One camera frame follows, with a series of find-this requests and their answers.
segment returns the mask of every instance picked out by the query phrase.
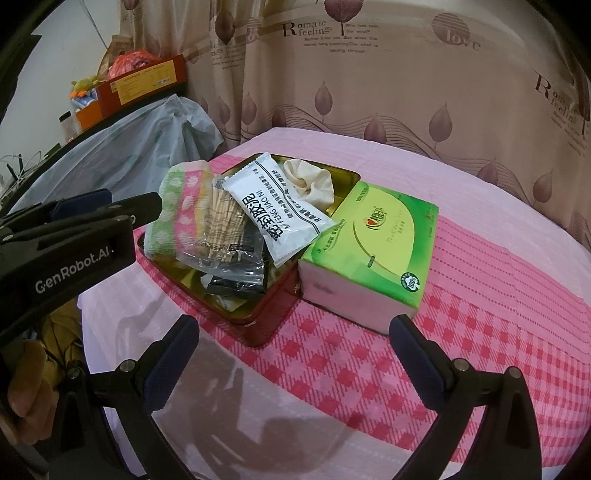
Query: orange box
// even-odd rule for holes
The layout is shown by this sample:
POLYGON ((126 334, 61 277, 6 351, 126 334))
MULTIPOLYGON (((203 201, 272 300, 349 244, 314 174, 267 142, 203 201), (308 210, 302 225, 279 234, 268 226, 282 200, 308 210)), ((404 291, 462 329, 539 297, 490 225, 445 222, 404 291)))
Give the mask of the orange box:
POLYGON ((93 125, 96 125, 103 119, 99 102, 92 102, 85 106, 82 110, 77 111, 76 118, 82 127, 82 131, 88 130, 93 125))

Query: white wall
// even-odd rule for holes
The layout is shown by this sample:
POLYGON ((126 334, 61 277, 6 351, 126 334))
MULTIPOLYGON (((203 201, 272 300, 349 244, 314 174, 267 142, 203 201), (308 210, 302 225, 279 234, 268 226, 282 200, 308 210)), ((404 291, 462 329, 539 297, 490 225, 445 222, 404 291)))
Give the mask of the white wall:
MULTIPOLYGON (((85 3, 109 45, 111 36, 119 33, 120 0, 85 3)), ((58 142, 63 145, 59 117, 70 110, 70 82, 96 74, 105 53, 79 0, 65 0, 35 33, 42 38, 19 75, 17 91, 0 124, 0 157, 15 152, 26 160, 39 150, 45 154, 58 142)), ((9 176, 2 163, 0 175, 9 176)))

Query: pink checkered pattern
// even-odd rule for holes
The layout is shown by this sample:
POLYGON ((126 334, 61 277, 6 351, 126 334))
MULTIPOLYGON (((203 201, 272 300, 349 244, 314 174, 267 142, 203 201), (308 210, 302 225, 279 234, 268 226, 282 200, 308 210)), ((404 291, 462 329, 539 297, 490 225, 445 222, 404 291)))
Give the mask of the pink checkered pattern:
MULTIPOLYGON (((223 155, 225 171, 240 158, 223 155)), ((300 301, 263 348, 247 348, 204 317, 204 307, 140 252, 154 281, 224 348, 281 388, 351 428, 413 450, 435 414, 426 410, 388 339, 300 301)), ((543 465, 568 461, 591 424, 591 308, 509 251, 440 218, 416 325, 449 357, 478 369, 510 365, 526 377, 538 420, 543 465)), ((454 460, 464 461, 482 409, 454 460)))

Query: stuffed toy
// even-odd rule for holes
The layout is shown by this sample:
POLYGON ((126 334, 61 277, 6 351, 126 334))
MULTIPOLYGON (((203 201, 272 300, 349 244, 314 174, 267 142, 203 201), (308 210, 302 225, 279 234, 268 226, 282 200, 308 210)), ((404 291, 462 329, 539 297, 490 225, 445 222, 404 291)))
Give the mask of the stuffed toy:
POLYGON ((72 93, 70 94, 70 98, 84 97, 88 95, 88 90, 96 87, 99 83, 100 80, 96 77, 96 75, 91 75, 90 77, 86 77, 85 79, 79 80, 78 82, 72 82, 72 93))

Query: green tissue package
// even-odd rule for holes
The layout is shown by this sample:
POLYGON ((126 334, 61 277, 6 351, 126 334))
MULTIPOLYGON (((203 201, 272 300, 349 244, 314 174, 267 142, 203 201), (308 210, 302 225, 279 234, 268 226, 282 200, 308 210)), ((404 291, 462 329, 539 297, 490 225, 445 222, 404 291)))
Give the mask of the green tissue package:
POLYGON ((305 300, 387 335, 390 320, 418 310, 439 209, 357 182, 299 262, 305 300))

